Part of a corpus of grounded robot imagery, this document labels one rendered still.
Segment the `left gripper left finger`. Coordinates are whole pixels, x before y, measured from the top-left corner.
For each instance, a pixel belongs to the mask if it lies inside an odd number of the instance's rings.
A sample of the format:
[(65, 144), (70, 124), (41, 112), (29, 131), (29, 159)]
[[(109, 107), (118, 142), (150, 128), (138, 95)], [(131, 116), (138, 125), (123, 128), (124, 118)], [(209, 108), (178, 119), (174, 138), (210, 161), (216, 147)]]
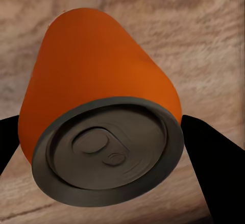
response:
[(0, 120), (0, 175), (20, 145), (18, 118), (19, 115)]

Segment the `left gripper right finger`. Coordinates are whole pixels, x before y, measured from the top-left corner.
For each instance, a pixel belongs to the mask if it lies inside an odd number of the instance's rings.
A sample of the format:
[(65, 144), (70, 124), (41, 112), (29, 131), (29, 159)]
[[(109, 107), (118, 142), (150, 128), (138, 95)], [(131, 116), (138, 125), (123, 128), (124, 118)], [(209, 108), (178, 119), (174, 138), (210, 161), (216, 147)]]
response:
[(201, 119), (183, 115), (181, 122), (214, 224), (245, 224), (245, 151)]

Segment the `can of soda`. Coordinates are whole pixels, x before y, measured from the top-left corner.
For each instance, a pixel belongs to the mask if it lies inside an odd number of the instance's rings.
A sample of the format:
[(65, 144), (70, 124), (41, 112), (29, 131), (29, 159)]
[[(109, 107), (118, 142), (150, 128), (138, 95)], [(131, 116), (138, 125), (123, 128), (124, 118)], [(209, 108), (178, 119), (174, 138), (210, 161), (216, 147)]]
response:
[(178, 93), (110, 15), (78, 8), (47, 29), (18, 139), (50, 198), (106, 207), (161, 184), (184, 150)]

